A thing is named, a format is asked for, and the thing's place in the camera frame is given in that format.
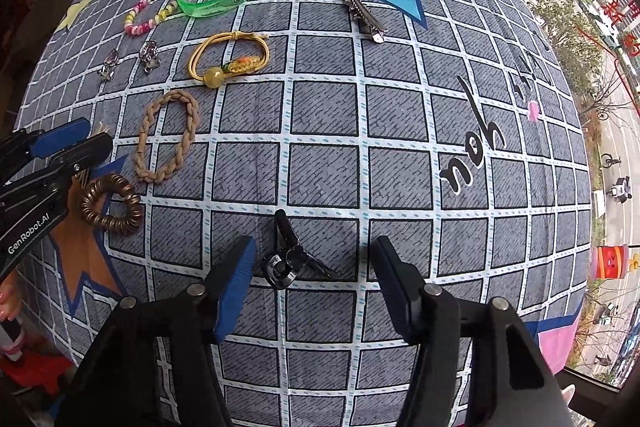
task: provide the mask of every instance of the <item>yellow round bead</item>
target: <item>yellow round bead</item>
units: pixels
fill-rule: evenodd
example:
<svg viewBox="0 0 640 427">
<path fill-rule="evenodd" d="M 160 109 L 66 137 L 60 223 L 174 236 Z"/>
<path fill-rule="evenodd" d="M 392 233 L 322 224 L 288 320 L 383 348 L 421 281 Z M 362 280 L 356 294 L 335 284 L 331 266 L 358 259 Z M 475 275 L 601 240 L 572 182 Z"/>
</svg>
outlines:
<svg viewBox="0 0 640 427">
<path fill-rule="evenodd" d="M 204 78 L 204 84 L 211 89 L 216 89 L 217 87 L 222 86 L 222 83 L 225 80 L 225 72 L 222 71 L 222 68 L 209 68 L 204 72 L 202 76 Z"/>
</svg>

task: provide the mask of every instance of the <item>brown braided bracelet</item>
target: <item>brown braided bracelet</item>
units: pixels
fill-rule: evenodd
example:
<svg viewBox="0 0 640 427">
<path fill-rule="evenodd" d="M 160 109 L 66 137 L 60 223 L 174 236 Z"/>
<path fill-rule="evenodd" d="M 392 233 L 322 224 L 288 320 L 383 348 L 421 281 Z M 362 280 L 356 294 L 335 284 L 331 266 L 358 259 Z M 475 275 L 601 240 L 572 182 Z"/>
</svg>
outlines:
<svg viewBox="0 0 640 427">
<path fill-rule="evenodd" d="M 146 138 L 149 129 L 156 121 L 156 113 L 164 105 L 170 102 L 182 102 L 187 108 L 187 128 L 182 133 L 182 140 L 175 146 L 175 156 L 163 165 L 156 172 L 151 172 L 146 168 L 145 147 Z M 200 123 L 200 114 L 198 112 L 198 101 L 188 92 L 181 89 L 174 89 L 160 96 L 152 103 L 146 106 L 145 116 L 140 125 L 140 140 L 138 149 L 134 158 L 135 171 L 138 178 L 147 183 L 161 184 L 164 180 L 169 179 L 175 171 L 182 168 L 184 159 L 189 153 L 189 148 L 196 138 L 196 129 Z"/>
<path fill-rule="evenodd" d="M 126 217 L 105 216 L 93 208 L 96 201 L 106 192 L 117 192 L 127 207 Z M 140 196 L 129 181 L 119 174 L 105 174 L 85 188 L 80 201 L 80 216 L 82 220 L 96 229 L 101 229 L 121 235 L 131 235 L 142 225 L 144 215 Z"/>
</svg>

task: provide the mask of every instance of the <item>silver hair clip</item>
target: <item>silver hair clip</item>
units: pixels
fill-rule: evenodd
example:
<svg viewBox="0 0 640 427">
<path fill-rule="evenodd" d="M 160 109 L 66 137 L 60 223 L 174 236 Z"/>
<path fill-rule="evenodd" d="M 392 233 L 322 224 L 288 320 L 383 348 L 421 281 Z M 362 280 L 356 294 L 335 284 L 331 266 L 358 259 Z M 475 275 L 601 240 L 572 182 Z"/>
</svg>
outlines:
<svg viewBox="0 0 640 427">
<path fill-rule="evenodd" d="M 102 67 L 98 74 L 103 82 L 111 82 L 113 80 L 113 68 L 118 65 L 118 50 L 112 49 L 105 57 Z"/>
<path fill-rule="evenodd" d="M 386 28 L 376 19 L 361 0 L 344 0 L 349 12 L 355 19 L 360 19 L 369 28 L 371 38 L 378 44 L 385 41 Z"/>
<path fill-rule="evenodd" d="M 140 60 L 144 62 L 145 73 L 149 74 L 160 65 L 160 59 L 158 58 L 158 43 L 156 41 L 147 41 L 142 44 L 140 53 L 138 54 Z"/>
</svg>

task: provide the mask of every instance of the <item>road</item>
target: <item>road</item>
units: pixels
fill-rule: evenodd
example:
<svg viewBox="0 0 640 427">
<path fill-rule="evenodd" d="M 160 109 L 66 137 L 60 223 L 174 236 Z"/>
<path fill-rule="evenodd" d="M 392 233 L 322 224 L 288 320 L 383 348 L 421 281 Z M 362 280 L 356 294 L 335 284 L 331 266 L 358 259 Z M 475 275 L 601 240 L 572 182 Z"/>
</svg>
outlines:
<svg viewBox="0 0 640 427">
<path fill-rule="evenodd" d="M 612 78 L 614 74 L 613 58 L 606 55 L 604 75 Z M 614 103 L 626 103 L 629 96 L 625 87 L 619 85 L 612 93 Z M 604 169 L 604 185 L 609 188 L 619 176 L 628 175 L 640 184 L 640 123 L 633 107 L 619 108 L 609 120 L 602 123 L 602 152 L 620 157 L 622 163 L 610 169 Z M 640 192 L 632 190 L 634 198 L 624 204 L 611 196 L 606 196 L 606 238 L 607 245 L 640 244 Z M 584 365 L 577 369 L 584 373 L 597 374 L 607 369 L 594 364 L 596 355 L 609 355 L 615 360 L 626 335 L 631 313 L 640 298 L 640 270 L 631 272 L 623 280 L 607 280 L 601 286 L 603 303 L 613 302 L 619 306 L 620 318 L 614 319 L 609 326 L 594 326 L 583 350 Z"/>
</svg>

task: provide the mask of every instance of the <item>table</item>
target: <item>table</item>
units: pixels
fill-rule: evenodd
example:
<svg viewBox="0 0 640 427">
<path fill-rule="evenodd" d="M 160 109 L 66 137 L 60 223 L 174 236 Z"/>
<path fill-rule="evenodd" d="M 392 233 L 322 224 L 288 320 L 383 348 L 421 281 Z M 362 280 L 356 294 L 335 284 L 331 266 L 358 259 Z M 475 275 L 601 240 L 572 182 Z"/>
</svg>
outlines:
<svg viewBox="0 0 640 427">
<path fill-rule="evenodd" d="M 454 295 L 506 297 L 562 367 L 587 279 L 590 182 L 566 80 L 523 0 L 365 0 L 388 28 L 383 44 L 340 0 L 250 0 L 159 25 L 148 35 L 161 59 L 151 74 L 138 60 L 145 38 L 122 33 L 137 1 L 92 0 L 55 33 L 18 117 L 29 129 L 79 117 L 107 126 L 115 146 L 102 171 L 134 181 L 145 105 L 174 88 L 200 103 L 184 169 L 155 187 L 135 183 L 145 205 L 137 234 L 103 237 L 71 215 L 76 228 L 20 266 L 27 314 L 72 360 L 122 296 L 173 296 L 241 234 L 255 237 L 258 255 L 271 251 L 273 213 L 284 208 L 338 280 L 305 272 L 277 293 L 256 266 L 235 332 L 214 348 L 238 425 L 395 422 L 415 347 L 393 330 L 368 264 L 369 239 L 382 234 Z M 232 29 L 269 36 L 268 67 L 218 90 L 191 80 L 196 45 Z M 120 63 L 103 83 L 97 71 L 114 48 Z M 202 68 L 250 53 L 244 41 L 214 46 Z M 177 104 L 160 113 L 152 167 L 172 155 L 184 122 Z M 171 418 L 164 341 L 158 367 Z M 468 343 L 458 369 L 455 425 L 468 400 Z"/>
</svg>

